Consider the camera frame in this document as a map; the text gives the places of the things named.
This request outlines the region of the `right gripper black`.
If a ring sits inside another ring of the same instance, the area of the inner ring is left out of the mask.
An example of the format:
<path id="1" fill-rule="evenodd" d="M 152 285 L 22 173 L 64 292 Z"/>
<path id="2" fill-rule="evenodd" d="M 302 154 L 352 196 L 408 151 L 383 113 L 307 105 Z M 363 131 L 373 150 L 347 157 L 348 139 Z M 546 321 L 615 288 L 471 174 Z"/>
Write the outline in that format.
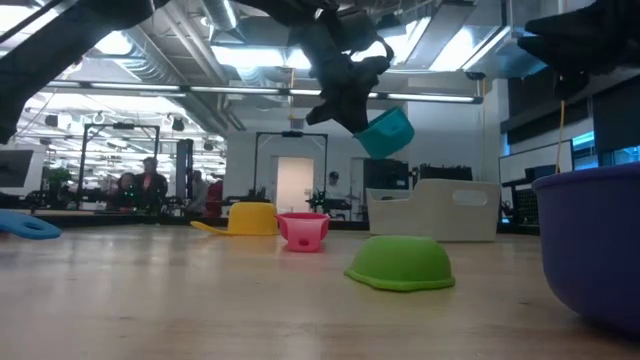
<path id="1" fill-rule="evenodd" d="M 590 35 L 593 6 L 601 30 L 593 63 L 591 36 L 525 36 L 517 45 L 555 70 L 590 70 L 605 75 L 617 68 L 640 69 L 640 0 L 595 0 L 570 12 L 529 20 L 527 32 L 536 35 Z"/>

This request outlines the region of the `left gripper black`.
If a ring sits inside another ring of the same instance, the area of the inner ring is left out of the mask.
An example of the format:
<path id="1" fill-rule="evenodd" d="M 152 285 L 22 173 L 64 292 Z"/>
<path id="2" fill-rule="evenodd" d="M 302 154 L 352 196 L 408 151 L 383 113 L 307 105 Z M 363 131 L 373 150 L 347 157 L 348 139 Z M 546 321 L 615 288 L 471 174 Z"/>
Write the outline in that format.
<path id="1" fill-rule="evenodd" d="M 325 99 L 306 115 L 306 123 L 333 120 L 350 133 L 367 130 L 367 100 L 393 62 L 393 48 L 371 21 L 318 18 L 292 27 L 290 41 L 310 62 Z"/>

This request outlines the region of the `teal measuring cup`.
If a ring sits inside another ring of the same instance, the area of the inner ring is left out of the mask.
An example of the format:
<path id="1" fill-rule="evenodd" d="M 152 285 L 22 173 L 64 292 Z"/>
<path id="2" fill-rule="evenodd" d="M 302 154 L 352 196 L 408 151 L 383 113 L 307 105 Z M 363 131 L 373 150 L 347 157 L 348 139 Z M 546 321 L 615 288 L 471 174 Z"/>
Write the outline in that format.
<path id="1" fill-rule="evenodd" d="M 411 143 L 415 130 L 404 110 L 391 108 L 369 123 L 369 127 L 354 137 L 373 159 L 384 159 Z"/>

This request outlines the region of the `pink measuring cup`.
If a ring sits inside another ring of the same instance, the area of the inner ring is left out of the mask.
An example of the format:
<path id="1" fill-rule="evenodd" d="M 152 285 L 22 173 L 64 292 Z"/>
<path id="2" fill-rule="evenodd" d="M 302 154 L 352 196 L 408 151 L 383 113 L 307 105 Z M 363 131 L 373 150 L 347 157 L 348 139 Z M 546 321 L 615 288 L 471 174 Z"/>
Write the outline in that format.
<path id="1" fill-rule="evenodd" d="M 276 216 L 286 249 L 291 252 L 315 253 L 329 231 L 330 218 L 318 213 L 284 213 Z"/>

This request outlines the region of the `yellow measuring cup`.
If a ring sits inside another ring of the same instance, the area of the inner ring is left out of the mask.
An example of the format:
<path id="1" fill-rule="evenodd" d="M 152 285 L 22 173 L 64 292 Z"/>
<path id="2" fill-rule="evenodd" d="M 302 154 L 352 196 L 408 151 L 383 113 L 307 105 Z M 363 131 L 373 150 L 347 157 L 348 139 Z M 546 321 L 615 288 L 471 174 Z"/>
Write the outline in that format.
<path id="1" fill-rule="evenodd" d="M 277 209 L 271 203 L 238 202 L 231 206 L 226 229 L 192 221 L 191 226 L 216 235 L 225 236 L 273 236 L 279 233 Z"/>

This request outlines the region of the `purple measuring cup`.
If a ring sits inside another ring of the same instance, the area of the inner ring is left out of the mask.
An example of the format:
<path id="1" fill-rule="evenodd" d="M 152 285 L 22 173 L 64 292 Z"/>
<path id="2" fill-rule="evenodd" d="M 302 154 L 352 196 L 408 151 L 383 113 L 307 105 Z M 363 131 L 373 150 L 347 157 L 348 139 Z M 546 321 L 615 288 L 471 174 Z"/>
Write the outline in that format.
<path id="1" fill-rule="evenodd" d="M 540 178 L 541 259 L 566 307 L 640 338 L 640 163 Z"/>

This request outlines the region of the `blue measuring cup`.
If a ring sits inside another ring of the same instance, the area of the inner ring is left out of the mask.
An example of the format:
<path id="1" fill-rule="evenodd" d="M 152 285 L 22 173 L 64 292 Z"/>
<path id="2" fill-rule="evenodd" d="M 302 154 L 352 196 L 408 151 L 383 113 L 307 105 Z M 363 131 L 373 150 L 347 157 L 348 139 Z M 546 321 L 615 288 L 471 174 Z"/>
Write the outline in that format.
<path id="1" fill-rule="evenodd" d="M 32 240 L 58 238 L 62 230 L 46 221 L 13 210 L 0 209 L 0 231 Z"/>

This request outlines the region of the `white plastic basket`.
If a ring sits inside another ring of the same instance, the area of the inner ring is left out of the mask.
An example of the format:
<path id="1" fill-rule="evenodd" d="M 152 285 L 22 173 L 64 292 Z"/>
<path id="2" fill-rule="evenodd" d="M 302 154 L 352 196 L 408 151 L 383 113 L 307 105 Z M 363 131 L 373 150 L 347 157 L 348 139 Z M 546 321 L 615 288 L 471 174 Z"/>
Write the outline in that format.
<path id="1" fill-rule="evenodd" d="M 423 179 L 412 190 L 366 190 L 373 235 L 438 242 L 493 242 L 501 188 L 488 182 Z"/>

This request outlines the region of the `green measuring cup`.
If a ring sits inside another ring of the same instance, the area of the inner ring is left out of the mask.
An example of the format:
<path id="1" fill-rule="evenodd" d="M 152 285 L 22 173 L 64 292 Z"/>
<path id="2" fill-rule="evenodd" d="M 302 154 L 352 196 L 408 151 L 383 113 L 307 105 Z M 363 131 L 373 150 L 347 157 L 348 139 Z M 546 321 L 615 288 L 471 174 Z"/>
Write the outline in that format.
<path id="1" fill-rule="evenodd" d="M 449 255 L 428 237 L 370 237 L 344 274 L 371 288 L 395 292 L 439 290 L 456 283 Z"/>

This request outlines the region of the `person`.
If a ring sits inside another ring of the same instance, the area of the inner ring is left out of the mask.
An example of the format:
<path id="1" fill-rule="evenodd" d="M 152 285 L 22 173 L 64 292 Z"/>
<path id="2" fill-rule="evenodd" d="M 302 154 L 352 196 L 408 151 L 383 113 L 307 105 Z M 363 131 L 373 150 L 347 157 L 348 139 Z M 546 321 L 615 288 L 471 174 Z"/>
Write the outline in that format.
<path id="1" fill-rule="evenodd" d="M 158 161 L 154 157 L 143 160 L 144 170 L 134 177 L 136 201 L 147 214 L 159 214 L 168 191 L 165 176 L 157 171 Z"/>
<path id="2" fill-rule="evenodd" d="M 343 195 L 340 192 L 339 187 L 339 173 L 337 171 L 331 171 L 328 174 L 327 187 L 325 196 L 329 199 L 341 199 Z"/>
<path id="3" fill-rule="evenodd" d="M 111 196 L 110 207 L 112 210 L 127 212 L 132 211 L 135 205 L 135 175 L 126 172 L 117 181 L 115 192 Z"/>
<path id="4" fill-rule="evenodd" d="M 209 184 L 203 179 L 202 172 L 195 170 L 192 180 L 192 199 L 188 211 L 194 214 L 202 214 L 206 209 L 206 201 Z"/>

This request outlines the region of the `black screen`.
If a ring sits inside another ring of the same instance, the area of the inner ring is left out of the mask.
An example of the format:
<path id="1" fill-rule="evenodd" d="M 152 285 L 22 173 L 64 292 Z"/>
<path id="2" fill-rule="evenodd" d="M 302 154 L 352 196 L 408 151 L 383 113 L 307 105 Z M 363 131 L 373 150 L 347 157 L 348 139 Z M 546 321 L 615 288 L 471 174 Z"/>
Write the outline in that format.
<path id="1" fill-rule="evenodd" d="M 394 159 L 365 159 L 364 188 L 408 190 L 409 164 Z"/>

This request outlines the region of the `black equipment case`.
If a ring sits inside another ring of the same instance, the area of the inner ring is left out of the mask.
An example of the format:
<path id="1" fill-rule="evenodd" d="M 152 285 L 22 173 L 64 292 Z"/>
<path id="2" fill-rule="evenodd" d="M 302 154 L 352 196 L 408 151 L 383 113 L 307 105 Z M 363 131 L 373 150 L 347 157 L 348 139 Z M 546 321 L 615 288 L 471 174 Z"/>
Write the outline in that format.
<path id="1" fill-rule="evenodd" d="M 421 179 L 473 180 L 472 168 L 468 166 L 437 167 L 421 164 L 419 173 Z"/>

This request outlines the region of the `red chair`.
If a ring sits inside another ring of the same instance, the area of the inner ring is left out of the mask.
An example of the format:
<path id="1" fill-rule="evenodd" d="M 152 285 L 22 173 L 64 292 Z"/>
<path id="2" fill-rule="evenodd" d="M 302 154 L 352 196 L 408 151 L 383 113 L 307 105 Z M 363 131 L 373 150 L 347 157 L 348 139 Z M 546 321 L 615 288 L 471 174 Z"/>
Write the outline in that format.
<path id="1" fill-rule="evenodd" d="M 205 210 L 207 217 L 218 218 L 222 214 L 224 182 L 218 180 L 208 186 Z"/>

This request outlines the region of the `long LED light bar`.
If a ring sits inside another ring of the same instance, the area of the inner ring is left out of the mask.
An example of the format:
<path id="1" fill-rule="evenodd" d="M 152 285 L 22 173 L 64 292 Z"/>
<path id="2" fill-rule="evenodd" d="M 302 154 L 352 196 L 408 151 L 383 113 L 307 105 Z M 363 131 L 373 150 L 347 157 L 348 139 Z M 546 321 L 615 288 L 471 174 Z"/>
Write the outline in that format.
<path id="1" fill-rule="evenodd" d="M 165 85 L 142 83 L 109 83 L 88 81 L 54 80 L 45 89 L 83 90 L 113 90 L 122 92 L 151 93 L 158 96 L 168 94 L 211 93 L 224 95 L 260 95 L 260 96 L 288 96 L 288 97 L 319 97 L 321 90 L 299 88 L 267 88 L 267 87 L 233 87 L 233 86 L 192 86 Z M 370 92 L 369 99 L 380 101 L 411 101 L 429 103 L 461 103 L 481 104 L 482 96 L 443 95 L 433 93 L 391 93 Z"/>

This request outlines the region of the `green potted plant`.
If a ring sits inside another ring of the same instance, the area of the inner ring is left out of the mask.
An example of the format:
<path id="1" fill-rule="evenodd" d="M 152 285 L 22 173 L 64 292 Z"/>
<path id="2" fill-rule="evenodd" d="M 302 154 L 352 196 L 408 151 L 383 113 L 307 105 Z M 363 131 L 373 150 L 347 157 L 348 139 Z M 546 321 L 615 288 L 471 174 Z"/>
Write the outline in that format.
<path id="1" fill-rule="evenodd" d="M 67 197 L 69 192 L 68 182 L 72 179 L 70 171 L 66 168 L 51 168 L 48 172 L 49 199 L 59 201 Z"/>

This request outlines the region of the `computer monitor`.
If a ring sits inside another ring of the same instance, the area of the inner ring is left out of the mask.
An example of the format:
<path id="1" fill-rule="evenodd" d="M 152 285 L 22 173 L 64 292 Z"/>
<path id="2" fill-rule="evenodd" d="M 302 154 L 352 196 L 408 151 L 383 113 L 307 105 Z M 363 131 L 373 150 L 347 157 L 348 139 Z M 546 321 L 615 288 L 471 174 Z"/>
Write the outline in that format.
<path id="1" fill-rule="evenodd" d="M 26 192 L 33 156 L 31 149 L 0 150 L 0 192 L 9 195 Z"/>

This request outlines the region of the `black gantry frame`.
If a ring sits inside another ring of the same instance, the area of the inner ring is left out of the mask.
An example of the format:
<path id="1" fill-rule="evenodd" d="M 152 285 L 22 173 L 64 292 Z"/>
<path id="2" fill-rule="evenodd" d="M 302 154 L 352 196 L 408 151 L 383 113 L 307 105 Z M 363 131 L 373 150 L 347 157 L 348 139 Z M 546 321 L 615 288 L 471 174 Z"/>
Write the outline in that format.
<path id="1" fill-rule="evenodd" d="M 264 189 L 279 213 L 312 212 L 318 182 L 327 185 L 328 143 L 327 134 L 257 132 L 252 189 Z"/>
<path id="2" fill-rule="evenodd" d="M 81 203 L 83 202 L 83 191 L 84 191 L 84 175 L 85 175 L 85 163 L 87 157 L 87 146 L 90 141 L 92 141 L 96 136 L 100 134 L 100 132 L 104 129 L 111 128 L 116 130 L 135 130 L 135 129 L 152 129 L 155 131 L 154 140 L 154 153 L 153 157 L 157 158 L 159 153 L 159 144 L 160 144 L 160 132 L 161 127 L 159 125 L 136 125 L 133 123 L 125 123 L 125 122 L 116 122 L 113 124 L 97 124 L 97 123 L 87 123 L 84 125 L 83 137 L 82 137 L 82 148 L 80 155 L 80 165 L 79 165 L 79 177 L 78 177 L 78 186 L 76 190 L 75 197 L 75 205 L 76 209 L 79 210 L 81 207 Z"/>

